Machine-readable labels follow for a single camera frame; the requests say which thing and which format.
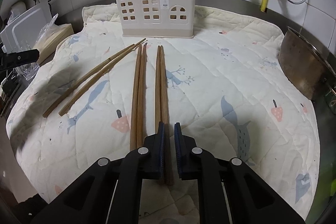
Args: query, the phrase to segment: pink strawberry print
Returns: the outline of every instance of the pink strawberry print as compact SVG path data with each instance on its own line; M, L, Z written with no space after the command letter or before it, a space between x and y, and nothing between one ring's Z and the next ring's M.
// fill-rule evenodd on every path
M308 113L308 109L306 108L305 104L301 104L301 106L303 107L303 113Z
M281 122L283 109L282 107L277 107L277 103L275 102L275 100L273 100L273 103L275 107L271 109L271 113L277 119L278 122Z
M116 119L111 126L121 133L127 133L129 131L129 124L127 116L122 117L121 111L117 110L118 119Z
M63 192L62 188L59 187L58 185L55 184L55 192L56 192L56 195L59 195L60 193Z

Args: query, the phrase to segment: plastic bag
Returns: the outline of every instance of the plastic bag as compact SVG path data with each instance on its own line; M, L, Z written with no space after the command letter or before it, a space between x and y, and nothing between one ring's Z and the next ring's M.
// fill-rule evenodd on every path
M59 30L59 26L54 24L57 17L58 14L54 15L52 20L41 29L34 48L41 46L40 44L43 44L48 37L52 36L57 30Z

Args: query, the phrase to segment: printed fish pattern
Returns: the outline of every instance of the printed fish pattern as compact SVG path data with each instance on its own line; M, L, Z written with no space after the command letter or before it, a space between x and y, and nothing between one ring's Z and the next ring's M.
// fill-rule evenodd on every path
M248 162L250 158L250 134L247 129L247 125L251 122L248 121L245 124L238 124L238 118L233 106L230 105L226 100L225 97L222 97L221 100L221 108L223 112L223 117L232 123L237 131L237 157L246 162L248 165L254 165Z
M79 36L75 35L74 37L71 37L70 41L69 41L69 46L72 45L73 43L76 43L79 41Z
M89 109L93 110L93 108L90 106L90 104L97 98L97 96L102 92L105 84L108 82L108 80L105 80L101 83L99 83L95 88L94 90L90 93L90 96L89 96L89 100L87 102L87 104L85 105L85 107L74 117L70 118L68 120L68 134L69 134L69 131L70 131L70 128L72 128L73 126L76 125L78 119Z
M298 174L296 177L296 195L295 195L295 203L297 203L300 198L302 198L310 188L310 177L309 173L303 175Z

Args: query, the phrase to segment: green object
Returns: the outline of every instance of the green object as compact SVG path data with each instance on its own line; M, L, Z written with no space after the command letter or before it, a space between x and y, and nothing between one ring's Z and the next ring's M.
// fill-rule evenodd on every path
M336 114L336 96L329 91L325 96L324 96L325 101L327 102L329 108L331 109L331 111Z
M336 179L331 183L330 196L334 196L336 193Z

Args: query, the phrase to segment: fruit sticker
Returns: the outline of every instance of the fruit sticker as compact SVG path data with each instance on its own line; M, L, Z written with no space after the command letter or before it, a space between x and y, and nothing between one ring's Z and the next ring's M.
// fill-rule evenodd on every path
M308 109L306 108L305 104L301 104L301 106L303 107L303 113L308 113Z
M273 100L273 103L275 107L271 109L271 113L277 119L278 122L281 122L283 109L282 107L277 107L277 103L275 102L275 100Z

